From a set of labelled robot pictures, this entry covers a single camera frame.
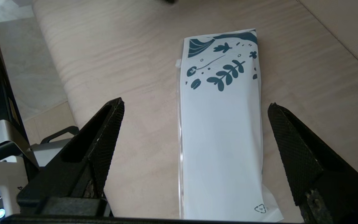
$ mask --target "light wood surface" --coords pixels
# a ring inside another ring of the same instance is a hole
[[[175,61],[193,35],[257,30],[263,182],[284,221],[302,218],[270,103],[291,110],[358,171],[358,61],[297,1],[36,0],[34,14],[80,127],[108,100],[125,101],[105,186],[117,217],[179,217]]]

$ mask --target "blue led light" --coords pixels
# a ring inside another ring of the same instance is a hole
[[[5,210],[3,208],[0,208],[0,218],[4,217]]]

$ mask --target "dark teal leaf pattern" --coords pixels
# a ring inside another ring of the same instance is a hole
[[[254,59],[256,58],[256,51],[251,51],[250,52],[250,57],[253,57]]]
[[[220,92],[222,92],[224,88],[225,88],[225,85],[223,84],[223,81],[221,80],[220,82],[218,82],[218,90]]]
[[[237,69],[238,69],[239,73],[244,73],[244,67],[241,65],[241,63],[239,61],[233,60],[232,62],[238,66]]]
[[[233,82],[231,75],[226,75],[226,85],[230,85]]]
[[[226,71],[219,71],[216,73],[217,76],[225,76],[225,75],[228,75],[229,73],[226,72]]]
[[[233,47],[229,47],[229,44],[227,42],[225,42],[225,45],[218,45],[217,47],[214,47],[213,51],[214,52],[218,52],[218,51],[223,51],[223,53],[226,53],[226,51],[228,51],[229,49],[232,49]]]
[[[233,69],[232,70],[232,75],[233,75],[233,78],[237,78],[238,77],[238,72],[235,69]]]
[[[195,81],[193,81],[193,82],[191,83],[190,87],[191,87],[192,89],[196,89],[196,88],[198,88],[200,85],[201,85],[201,81],[200,81],[200,79],[198,78],[198,79],[196,79]]]
[[[189,68],[189,69],[187,70],[187,77],[190,77],[190,76],[194,75],[194,74],[196,73],[196,71],[197,71],[197,67],[196,67],[196,66],[193,66],[193,67]]]
[[[213,82],[215,85],[220,82],[220,78],[217,78],[217,77],[209,77],[206,79],[207,82]]]
[[[218,90],[219,91],[223,91],[223,89],[225,88],[225,85],[222,81],[223,78],[226,78],[226,85],[230,85],[232,82],[233,82],[233,78],[237,78],[238,77],[238,72],[236,70],[239,69],[240,71],[240,68],[242,69],[242,72],[244,72],[244,68],[243,68],[243,65],[245,63],[245,61],[243,62],[239,62],[237,60],[233,60],[232,61],[234,64],[236,64],[235,67],[233,67],[233,65],[224,65],[223,66],[223,69],[226,69],[226,70],[229,70],[229,71],[219,71],[216,73],[217,76],[220,76],[220,78],[218,77],[209,77],[206,81],[207,82],[213,82],[214,85],[218,85]]]
[[[246,31],[246,32],[239,33],[239,34],[221,34],[219,36],[212,37],[213,39],[211,39],[207,42],[201,42],[198,39],[191,39],[190,43],[189,43],[188,57],[190,58],[190,57],[196,56],[196,55],[200,54],[201,52],[205,51],[217,39],[236,37],[236,38],[240,38],[242,40],[249,40],[249,41],[254,42],[255,44],[258,44],[256,36],[253,33],[251,33],[251,31],[254,31],[254,30]]]
[[[223,66],[223,69],[232,70],[232,69],[234,69],[234,67],[232,65],[225,65],[225,66]]]

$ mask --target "recycling symbol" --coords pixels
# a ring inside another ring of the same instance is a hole
[[[255,211],[260,212],[260,213],[266,213],[267,211],[269,211],[269,209],[266,208],[264,206],[264,204],[260,204],[260,205],[255,207]]]

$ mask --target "plastic bag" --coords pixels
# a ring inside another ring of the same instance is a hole
[[[262,184],[256,31],[185,38],[177,67],[181,218],[282,220]]]

